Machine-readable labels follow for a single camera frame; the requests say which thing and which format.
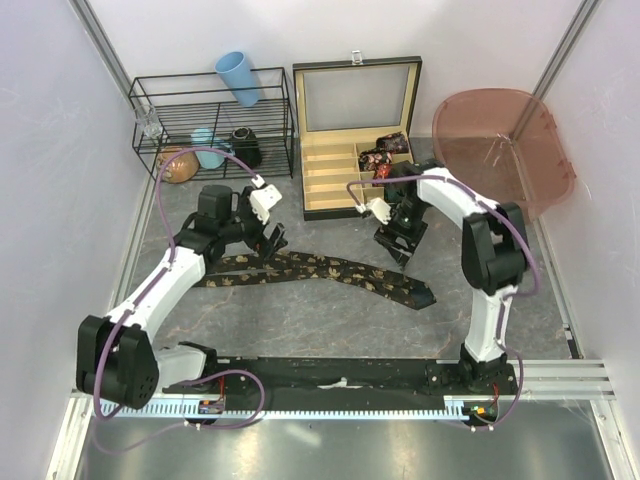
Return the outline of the dark floral necktie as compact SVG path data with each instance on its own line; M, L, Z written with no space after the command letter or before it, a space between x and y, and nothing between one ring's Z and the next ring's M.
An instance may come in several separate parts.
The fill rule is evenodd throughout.
M435 295L425 282L403 273L339 257L296 251L277 253L267 260L257 255L224 257L194 286L221 288L304 280L329 280L358 287L417 311L436 303Z

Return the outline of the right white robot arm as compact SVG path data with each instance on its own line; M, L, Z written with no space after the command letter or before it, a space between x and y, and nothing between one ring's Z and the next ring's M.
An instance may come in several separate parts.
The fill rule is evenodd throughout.
M509 363L515 353L505 343L506 327L525 273L536 270L521 208L476 192L444 166L419 169L404 162L399 168L381 181L398 185L398 200L388 203L375 197L360 209L376 217L379 242L399 260L406 260L421 240L427 208L435 208L460 229L461 270L472 290L472 307L455 378L473 394L516 393L520 372Z

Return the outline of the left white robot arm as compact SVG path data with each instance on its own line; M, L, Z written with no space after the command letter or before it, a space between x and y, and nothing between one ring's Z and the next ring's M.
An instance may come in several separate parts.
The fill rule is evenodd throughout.
M152 343L179 300L222 259L226 248L243 243L262 258L285 246L284 227L265 232L271 210L281 201L273 185L235 192L207 185L197 209L183 223L160 263L139 287L105 316L87 316L77 337L76 387L93 397L140 409L159 390L187 383L208 393L219 382L218 367L195 344L156 350Z

